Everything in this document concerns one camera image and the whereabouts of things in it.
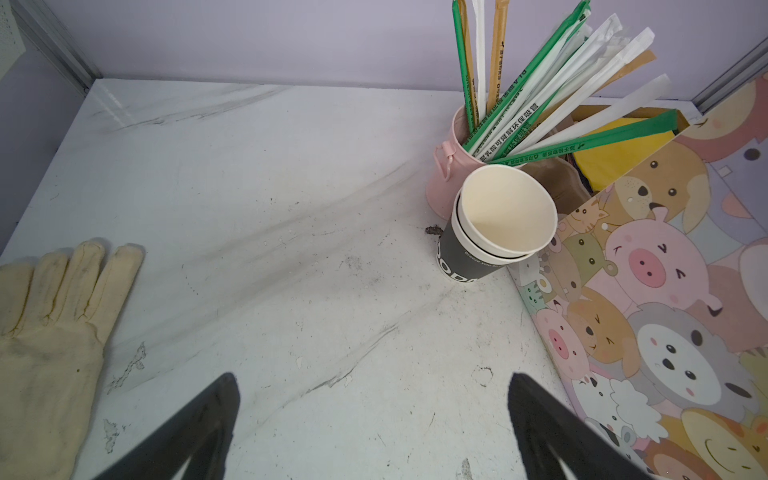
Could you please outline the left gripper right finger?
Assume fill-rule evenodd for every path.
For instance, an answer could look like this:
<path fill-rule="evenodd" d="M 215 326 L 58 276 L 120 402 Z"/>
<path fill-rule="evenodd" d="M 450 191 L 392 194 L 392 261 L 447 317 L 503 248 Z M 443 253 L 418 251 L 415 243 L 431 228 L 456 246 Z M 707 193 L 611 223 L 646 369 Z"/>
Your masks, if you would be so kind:
<path fill-rule="evenodd" d="M 632 449 L 634 431 L 580 420 L 534 379 L 515 373 L 509 415 L 529 479 L 652 479 Z"/>

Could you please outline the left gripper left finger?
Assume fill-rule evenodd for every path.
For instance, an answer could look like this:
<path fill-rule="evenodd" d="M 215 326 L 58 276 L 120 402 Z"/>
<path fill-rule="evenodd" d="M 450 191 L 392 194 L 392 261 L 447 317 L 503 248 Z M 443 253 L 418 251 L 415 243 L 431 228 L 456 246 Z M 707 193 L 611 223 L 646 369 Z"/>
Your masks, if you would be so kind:
<path fill-rule="evenodd" d="M 240 406 L 236 377 L 218 377 L 100 479 L 222 479 Z"/>

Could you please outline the white paper takeout bag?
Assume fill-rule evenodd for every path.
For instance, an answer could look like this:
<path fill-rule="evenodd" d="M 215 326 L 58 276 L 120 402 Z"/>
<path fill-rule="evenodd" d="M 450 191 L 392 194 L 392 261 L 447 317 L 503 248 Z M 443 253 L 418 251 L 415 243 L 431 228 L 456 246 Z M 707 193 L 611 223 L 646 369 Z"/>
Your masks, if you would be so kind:
<path fill-rule="evenodd" d="M 511 274 L 576 416 L 644 473 L 767 475 L 767 78 Z"/>

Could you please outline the stack of paper cups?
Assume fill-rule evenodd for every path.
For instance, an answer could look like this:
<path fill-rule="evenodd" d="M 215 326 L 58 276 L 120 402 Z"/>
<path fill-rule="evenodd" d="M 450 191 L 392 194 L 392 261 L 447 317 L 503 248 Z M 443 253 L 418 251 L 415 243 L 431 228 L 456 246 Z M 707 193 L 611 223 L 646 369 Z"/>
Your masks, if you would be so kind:
<path fill-rule="evenodd" d="M 454 281 L 471 283 L 534 256 L 553 239 L 554 200 L 524 171 L 483 166 L 470 173 L 448 203 L 436 259 Z"/>

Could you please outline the brown pulp cup carrier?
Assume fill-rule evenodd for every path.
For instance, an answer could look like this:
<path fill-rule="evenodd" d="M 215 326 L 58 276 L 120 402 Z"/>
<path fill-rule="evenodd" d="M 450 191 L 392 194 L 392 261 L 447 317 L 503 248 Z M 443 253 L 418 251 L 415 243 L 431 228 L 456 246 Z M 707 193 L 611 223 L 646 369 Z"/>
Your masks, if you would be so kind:
<path fill-rule="evenodd" d="M 557 212 L 574 213 L 592 198 L 577 170 L 561 158 L 549 158 L 524 164 L 522 171 L 536 179 L 552 197 Z"/>

